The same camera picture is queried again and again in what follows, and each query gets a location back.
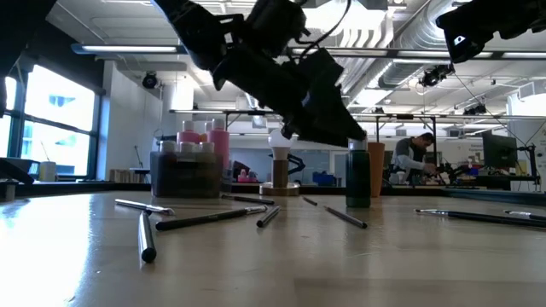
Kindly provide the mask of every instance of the cable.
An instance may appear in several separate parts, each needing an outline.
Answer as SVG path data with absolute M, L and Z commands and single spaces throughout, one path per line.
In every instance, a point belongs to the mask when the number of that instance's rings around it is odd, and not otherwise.
M 516 164 L 518 165 L 518 167 L 520 168 L 520 171 L 522 171 L 523 169 L 521 168 L 520 162 L 519 162 L 518 160 L 516 160 L 515 163 L 516 163 Z M 522 181 L 520 181 L 520 186 L 518 186 L 518 192 L 520 191 L 521 183 L 522 183 Z
M 529 139 L 527 140 L 527 142 L 525 142 L 525 144 L 523 146 L 527 147 L 527 144 L 532 140 L 533 137 L 535 137 L 535 135 L 543 128 L 544 124 L 546 124 L 546 120 L 543 121 L 543 124 L 540 125 L 540 127 L 538 127 L 537 131 L 535 131 L 535 133 L 533 133 L 533 135 L 531 137 L 529 137 Z
M 457 76 L 457 74 L 455 72 L 453 72 L 453 75 L 455 77 L 457 77 L 457 79 L 459 80 L 459 82 L 461 82 L 462 86 L 467 90 L 468 93 L 470 93 L 470 95 L 476 100 L 477 103 L 482 103 L 478 97 L 476 97 L 474 95 L 474 93 L 467 87 L 466 84 L 464 84 L 464 82 L 462 82 L 462 80 L 459 78 L 459 76 Z M 514 138 L 518 141 L 520 141 L 522 144 L 525 144 L 523 141 L 521 141 L 520 138 L 518 138 L 518 136 L 516 136 L 503 122 L 501 122 L 500 120 L 498 120 L 497 117 L 495 117 L 495 115 L 493 115 L 493 113 L 491 113 L 491 111 L 489 111 L 487 108 L 485 109 L 488 114 L 490 114 L 490 116 L 492 116 L 494 118 L 494 120 L 496 120 L 504 129 L 506 129 L 506 131 L 508 131 L 508 133 L 510 133 L 512 136 L 514 136 Z
M 321 37 L 319 37 L 315 42 L 307 46 L 304 49 L 304 52 L 302 52 L 301 55 L 299 56 L 300 61 L 307 55 L 307 53 L 309 53 L 311 49 L 317 47 L 318 44 L 320 44 L 324 39 L 330 36 L 330 34 L 332 34 L 335 31 L 335 29 L 340 25 L 341 21 L 343 21 L 343 19 L 347 15 L 347 12 L 349 12 L 349 9 L 351 8 L 352 0 L 346 0 L 346 1 L 347 1 L 347 6 L 345 7 L 345 12 L 343 12 L 343 15 L 341 16 L 340 21 L 338 21 L 338 23 L 336 23 L 328 32 L 324 33 Z

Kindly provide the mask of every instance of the ceiling light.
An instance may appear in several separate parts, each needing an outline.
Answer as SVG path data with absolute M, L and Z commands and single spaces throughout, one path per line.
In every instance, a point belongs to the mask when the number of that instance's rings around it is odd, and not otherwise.
M 357 49 L 357 48 L 327 48 L 331 56 L 346 56 L 346 57 L 385 57 L 387 50 L 377 49 Z M 293 55 L 301 55 L 303 48 L 292 48 Z
M 189 113 L 189 114 L 222 114 L 223 111 L 218 110 L 171 110 L 171 113 Z
M 78 53 L 173 53 L 178 52 L 177 46 L 121 46 L 121 45 L 73 45 Z
M 490 58 L 492 55 L 493 55 L 492 52 L 482 52 L 479 55 L 476 55 L 474 58 L 475 59 L 487 59 L 487 58 Z
M 546 52 L 506 52 L 502 58 L 546 59 Z
M 431 64 L 431 65 L 449 65 L 450 60 L 428 60 L 428 59 L 394 59 L 395 64 Z
M 307 28 L 329 30 L 343 15 L 346 3 L 329 1 L 314 9 L 303 9 Z M 351 9 L 341 21 L 341 29 L 374 30 L 385 19 L 386 11 L 366 9 L 359 1 L 352 0 Z
M 146 0 L 102 0 L 104 3 L 125 3 L 125 4 L 141 4 L 144 6 L 152 6 L 150 1 Z
M 353 107 L 372 107 L 391 93 L 391 90 L 362 90 L 357 96 L 358 104 Z
M 448 51 L 430 51 L 430 50 L 403 50 L 398 52 L 402 57 L 414 57 L 414 58 L 450 58 Z

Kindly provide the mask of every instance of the security camera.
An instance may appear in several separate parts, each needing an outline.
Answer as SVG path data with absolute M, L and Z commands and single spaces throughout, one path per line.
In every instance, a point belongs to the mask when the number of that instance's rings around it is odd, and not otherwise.
M 146 72 L 146 76 L 142 80 L 142 86 L 145 89 L 153 90 L 158 87 L 160 84 L 157 80 L 157 77 L 155 77 L 155 72 Z

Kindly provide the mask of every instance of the person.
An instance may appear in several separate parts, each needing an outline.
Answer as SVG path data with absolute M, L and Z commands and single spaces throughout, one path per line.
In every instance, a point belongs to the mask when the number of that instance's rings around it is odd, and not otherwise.
M 436 165 L 425 163 L 427 155 L 427 147 L 435 142 L 432 133 L 425 133 L 418 137 L 404 138 L 396 144 L 394 153 L 392 153 L 393 171 L 405 171 L 402 182 L 405 182 L 410 174 L 421 173 L 425 171 L 427 174 L 436 172 Z

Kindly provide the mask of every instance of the table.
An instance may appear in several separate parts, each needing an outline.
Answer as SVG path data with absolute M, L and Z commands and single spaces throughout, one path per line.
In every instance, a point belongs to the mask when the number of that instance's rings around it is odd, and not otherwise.
M 309 196 L 345 210 L 342 196 Z M 1 306 L 544 306 L 546 233 L 421 216 L 415 208 L 501 214 L 536 208 L 437 197 L 383 197 L 351 213 L 359 229 L 301 198 L 259 215 L 156 234 L 143 264 L 137 217 L 108 192 L 0 206 Z M 179 217 L 248 206 L 162 200 Z M 153 222 L 160 219 L 153 215 Z

